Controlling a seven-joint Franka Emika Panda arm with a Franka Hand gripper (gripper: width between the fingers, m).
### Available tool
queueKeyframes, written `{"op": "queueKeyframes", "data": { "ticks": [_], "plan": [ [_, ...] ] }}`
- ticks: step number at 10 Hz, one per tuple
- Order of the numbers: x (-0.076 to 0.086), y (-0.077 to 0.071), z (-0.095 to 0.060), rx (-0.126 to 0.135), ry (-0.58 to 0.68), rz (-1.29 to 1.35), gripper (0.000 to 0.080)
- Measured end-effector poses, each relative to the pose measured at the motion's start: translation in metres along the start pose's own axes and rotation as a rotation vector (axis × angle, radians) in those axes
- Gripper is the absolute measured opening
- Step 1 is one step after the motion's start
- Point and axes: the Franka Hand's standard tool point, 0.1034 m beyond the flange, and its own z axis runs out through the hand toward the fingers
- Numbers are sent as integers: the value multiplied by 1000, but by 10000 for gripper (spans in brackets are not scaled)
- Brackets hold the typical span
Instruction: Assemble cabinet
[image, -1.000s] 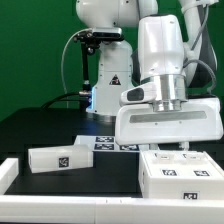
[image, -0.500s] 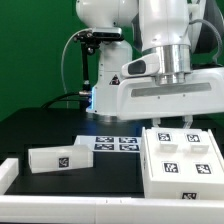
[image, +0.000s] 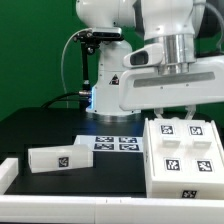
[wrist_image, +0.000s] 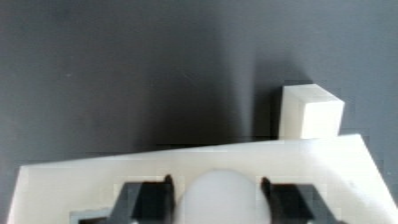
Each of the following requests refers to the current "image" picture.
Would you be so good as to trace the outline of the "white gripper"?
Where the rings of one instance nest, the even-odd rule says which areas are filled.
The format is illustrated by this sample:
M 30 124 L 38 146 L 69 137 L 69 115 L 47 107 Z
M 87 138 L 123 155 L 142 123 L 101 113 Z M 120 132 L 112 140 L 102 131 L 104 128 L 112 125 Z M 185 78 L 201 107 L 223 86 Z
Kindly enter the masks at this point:
M 183 74 L 160 75 L 157 66 L 164 58 L 161 44 L 151 44 L 137 50 L 148 59 L 140 66 L 130 64 L 131 54 L 124 57 L 129 67 L 120 77 L 119 106 L 126 111 L 155 109 L 158 119 L 162 108 L 187 106 L 186 120 L 191 120 L 198 104 L 224 101 L 224 55 L 199 58 Z

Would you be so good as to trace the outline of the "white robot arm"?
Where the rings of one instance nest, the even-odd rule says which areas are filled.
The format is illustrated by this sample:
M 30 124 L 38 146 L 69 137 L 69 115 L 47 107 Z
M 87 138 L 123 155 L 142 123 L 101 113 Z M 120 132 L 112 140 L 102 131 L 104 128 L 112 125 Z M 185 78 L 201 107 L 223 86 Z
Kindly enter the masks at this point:
M 88 52 L 100 50 L 90 116 L 126 119 L 224 101 L 224 53 L 197 56 L 195 39 L 214 15 L 224 43 L 224 0 L 76 0 Z

